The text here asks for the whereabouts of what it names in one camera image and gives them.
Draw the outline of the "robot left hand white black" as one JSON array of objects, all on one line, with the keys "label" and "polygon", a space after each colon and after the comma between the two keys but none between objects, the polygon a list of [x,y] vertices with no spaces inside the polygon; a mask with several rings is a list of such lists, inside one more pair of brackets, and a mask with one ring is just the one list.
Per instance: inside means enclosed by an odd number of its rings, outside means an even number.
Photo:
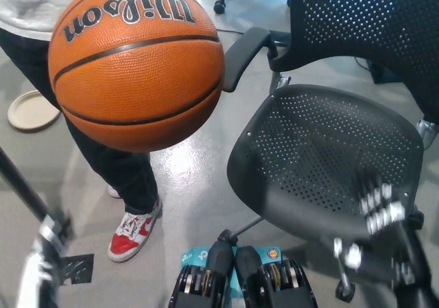
[{"label": "robot left hand white black", "polygon": [[67,215],[56,219],[45,216],[25,258],[16,307],[39,308],[58,306],[58,288],[62,284],[62,259],[73,229]]}]

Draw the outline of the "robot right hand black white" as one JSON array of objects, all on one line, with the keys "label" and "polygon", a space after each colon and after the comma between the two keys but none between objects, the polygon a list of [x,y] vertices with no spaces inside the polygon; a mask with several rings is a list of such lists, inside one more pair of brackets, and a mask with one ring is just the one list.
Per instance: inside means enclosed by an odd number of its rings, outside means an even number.
[{"label": "robot right hand black white", "polygon": [[364,244],[333,240],[334,256],[342,268],[393,288],[429,289],[429,264],[398,190],[370,168],[355,173],[353,189],[368,238]]}]

